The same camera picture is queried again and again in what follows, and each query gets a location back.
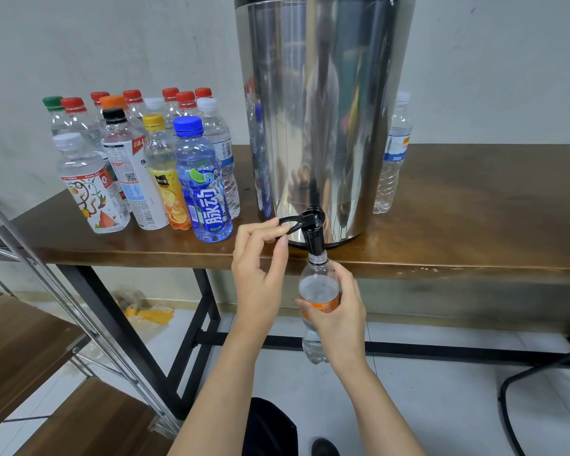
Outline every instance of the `black pants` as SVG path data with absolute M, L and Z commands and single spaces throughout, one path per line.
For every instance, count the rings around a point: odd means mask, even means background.
M 263 398 L 251 399 L 243 456 L 298 456 L 295 424 Z

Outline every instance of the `yellow bottle cap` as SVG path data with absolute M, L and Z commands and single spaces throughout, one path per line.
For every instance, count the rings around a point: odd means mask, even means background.
M 148 131 L 160 131 L 167 129 L 165 119 L 161 114 L 147 114 L 143 116 L 142 120 L 143 125 Z

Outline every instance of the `stainless steel dispenser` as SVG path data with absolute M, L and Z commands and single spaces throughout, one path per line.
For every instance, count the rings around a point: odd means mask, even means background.
M 415 1 L 235 0 L 263 220 L 319 206 L 327 245 L 367 228 Z

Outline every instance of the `blue bottle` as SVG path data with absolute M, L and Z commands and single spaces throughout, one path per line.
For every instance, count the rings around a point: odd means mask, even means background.
M 203 136 L 199 117 L 173 120 L 177 136 L 177 176 L 190 211 L 194 234 L 207 243 L 221 241 L 232 232 L 232 220 L 224 196 L 222 167 L 213 144 Z

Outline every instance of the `wooden shelf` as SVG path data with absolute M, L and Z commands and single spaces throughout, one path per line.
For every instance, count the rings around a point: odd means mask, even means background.
M 257 222 L 248 146 L 234 147 L 241 215 Z M 48 263 L 229 269 L 236 231 L 206 244 L 192 231 L 92 232 L 63 191 L 15 219 Z M 269 265 L 272 246 L 264 250 Z M 358 278 L 507 278 L 570 282 L 570 145 L 411 145 L 395 203 L 329 251 Z M 306 253 L 290 247 L 287 272 Z
M 173 442 L 148 430 L 153 419 L 149 406 L 90 377 L 16 456 L 164 456 Z
M 0 296 L 0 423 L 72 356 L 76 325 Z

